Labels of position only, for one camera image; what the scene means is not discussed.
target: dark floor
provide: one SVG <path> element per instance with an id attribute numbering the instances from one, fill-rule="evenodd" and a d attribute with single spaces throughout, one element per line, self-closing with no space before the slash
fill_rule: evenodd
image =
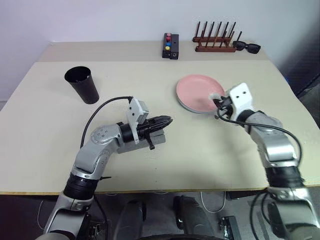
<path id="1" fill-rule="evenodd" d="M 319 214 L 320 188 L 310 188 L 310 192 Z M 109 239 L 112 239 L 120 213 L 125 204 L 132 199 L 141 199 L 147 204 L 147 218 L 143 226 L 143 236 L 159 234 L 182 233 L 176 226 L 175 215 L 172 208 L 174 196 L 186 195 L 195 197 L 201 205 L 199 192 L 170 192 L 167 194 L 140 193 L 99 195 L 98 198 L 105 209 L 109 223 Z M 203 200 L 210 210 L 220 208 L 223 203 L 222 192 L 205 192 Z M 223 232 L 219 231 L 218 219 L 223 216 L 234 215 L 236 217 L 240 234 L 243 240 L 254 239 L 249 225 L 249 209 L 253 197 L 227 200 L 224 209 L 219 213 L 207 213 L 215 236 L 223 238 Z M 34 240 L 42 234 L 37 224 L 37 213 L 41 200 L 23 196 L 0 196 L 0 233 L 1 239 L 8 240 Z M 54 207 L 54 201 L 44 201 L 40 212 L 40 224 L 44 226 Z M 256 230 L 261 240 L 276 240 L 268 224 L 261 220 L 260 208 L 256 207 L 255 217 L 258 219 Z M 98 207 L 93 204 L 90 213 L 96 219 L 102 219 Z"/>

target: black cup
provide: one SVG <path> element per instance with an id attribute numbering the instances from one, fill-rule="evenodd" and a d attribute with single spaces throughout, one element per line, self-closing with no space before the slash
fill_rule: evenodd
<path id="1" fill-rule="evenodd" d="M 75 66 L 65 73 L 64 79 L 71 84 L 86 104 L 94 104 L 99 100 L 99 94 L 89 68 Z"/>

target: pink plate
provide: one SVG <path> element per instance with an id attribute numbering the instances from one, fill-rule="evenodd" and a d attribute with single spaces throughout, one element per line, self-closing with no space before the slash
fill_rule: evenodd
<path id="1" fill-rule="evenodd" d="M 217 107 L 209 99 L 211 94 L 225 95 L 222 86 L 213 78 L 192 74 L 180 79 L 176 85 L 179 102 L 186 109 L 199 114 L 213 112 Z"/>

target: sunglasses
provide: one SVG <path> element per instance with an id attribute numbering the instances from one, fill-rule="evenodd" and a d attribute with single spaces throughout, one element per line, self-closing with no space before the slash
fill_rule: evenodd
<path id="1" fill-rule="evenodd" d="M 251 54 L 257 54 L 261 48 L 258 44 L 246 44 L 244 41 L 233 41 L 232 46 L 238 51 L 246 49 Z"/>

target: beige table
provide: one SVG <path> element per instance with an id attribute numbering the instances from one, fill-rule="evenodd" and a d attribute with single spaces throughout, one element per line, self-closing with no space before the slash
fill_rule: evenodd
<path id="1" fill-rule="evenodd" d="M 84 126 L 104 101 L 132 95 L 149 117 L 169 115 L 166 143 L 111 156 L 99 192 L 252 190 L 267 185 L 257 147 L 236 125 L 195 114 L 176 99 L 177 81 L 189 74 L 217 79 L 225 90 L 246 82 L 255 109 L 280 119 L 301 141 L 300 171 L 308 186 L 320 184 L 320 131 L 263 51 L 257 55 L 196 53 L 180 43 L 179 60 L 161 58 L 160 42 L 56 43 L 48 47 L 0 112 L 2 194 L 58 194 L 65 187 Z M 65 72 L 87 66 L 100 100 L 84 104 Z M 108 104 L 88 133 L 126 121 L 128 103 Z"/>

